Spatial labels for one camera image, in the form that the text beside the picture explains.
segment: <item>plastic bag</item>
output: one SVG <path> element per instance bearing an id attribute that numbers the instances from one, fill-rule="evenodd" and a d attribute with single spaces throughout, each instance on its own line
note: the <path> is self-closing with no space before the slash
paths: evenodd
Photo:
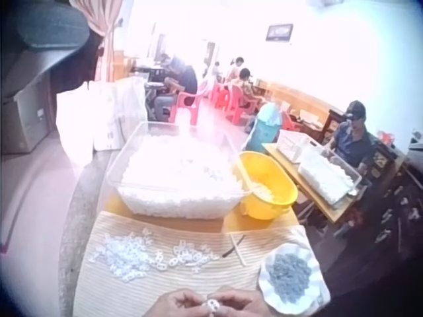
<path id="1" fill-rule="evenodd" d="M 88 100 L 87 83 L 57 95 L 60 142 L 69 159 L 80 166 L 93 159 L 93 105 Z"/>
<path id="2" fill-rule="evenodd" d="M 257 114 L 254 127 L 245 141 L 243 150 L 265 153 L 266 150 L 262 143 L 273 142 L 281 127 L 281 108 L 273 102 L 263 105 Z"/>
<path id="3" fill-rule="evenodd" d="M 147 121 L 144 83 L 140 77 L 124 78 L 115 83 L 90 83 L 96 113 L 96 151 L 121 149 L 138 124 Z"/>

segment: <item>hand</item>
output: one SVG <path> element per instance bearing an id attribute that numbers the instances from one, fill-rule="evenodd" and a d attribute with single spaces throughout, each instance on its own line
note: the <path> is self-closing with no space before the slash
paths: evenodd
<path id="1" fill-rule="evenodd" d="M 202 306 L 204 299 L 189 289 L 166 293 L 148 310 L 144 317 L 209 317 L 210 309 Z"/>
<path id="2" fill-rule="evenodd" d="M 272 317 L 259 291 L 242 291 L 222 287 L 209 296 L 221 303 L 215 317 Z"/>

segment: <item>yellow bowl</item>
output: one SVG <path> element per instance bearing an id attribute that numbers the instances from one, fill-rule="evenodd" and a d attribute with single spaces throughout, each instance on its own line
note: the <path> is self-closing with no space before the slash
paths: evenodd
<path id="1" fill-rule="evenodd" d="M 284 169 L 271 157 L 258 152 L 245 151 L 240 154 L 247 174 L 253 182 L 265 185 L 273 195 L 265 200 L 252 193 L 244 198 L 247 215 L 260 220 L 271 220 L 287 213 L 297 200 L 298 189 Z"/>

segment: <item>striped cloth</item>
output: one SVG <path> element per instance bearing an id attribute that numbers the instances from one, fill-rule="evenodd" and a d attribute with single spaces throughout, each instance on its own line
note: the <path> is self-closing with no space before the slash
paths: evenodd
<path id="1" fill-rule="evenodd" d="M 144 228 L 153 233 L 154 243 L 150 249 L 162 250 L 165 261 L 173 257 L 173 246 L 178 245 L 179 240 L 195 243 L 196 247 L 207 244 L 214 254 L 229 255 L 206 264 L 197 274 L 192 273 L 189 267 L 182 266 L 169 268 L 167 271 L 151 269 L 147 277 L 129 283 L 114 277 L 104 260 L 99 258 L 96 263 L 88 261 L 95 248 L 104 242 L 106 233 L 110 236 L 127 236 L 131 232 L 141 234 Z M 238 243 L 241 239 L 238 252 L 242 261 L 236 251 L 230 252 L 233 250 L 233 242 Z M 310 248 L 302 226 L 232 233 L 198 233 L 156 227 L 103 211 L 96 220 L 87 245 L 79 274 L 73 315 L 140 317 L 160 295 L 179 288 L 189 288 L 204 296 L 223 285 L 256 289 L 261 261 L 266 254 L 285 242 Z M 322 304 L 329 301 L 326 285 L 324 286 L 327 296 L 324 297 L 325 300 L 319 300 Z"/>

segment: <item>white paper plate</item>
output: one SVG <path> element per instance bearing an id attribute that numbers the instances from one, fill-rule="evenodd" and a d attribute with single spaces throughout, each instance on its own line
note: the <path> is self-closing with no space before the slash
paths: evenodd
<path id="1" fill-rule="evenodd" d="M 298 258 L 305 260 L 311 268 L 309 288 L 305 290 L 305 294 L 295 304 L 282 302 L 270 284 L 270 275 L 266 266 L 274 263 L 276 254 L 295 254 Z M 311 304 L 320 295 L 322 275 L 319 272 L 320 265 L 310 250 L 302 248 L 297 244 L 285 243 L 270 252 L 264 259 L 258 277 L 258 285 L 263 293 L 264 300 L 271 307 L 282 314 L 299 315 L 309 309 Z"/>

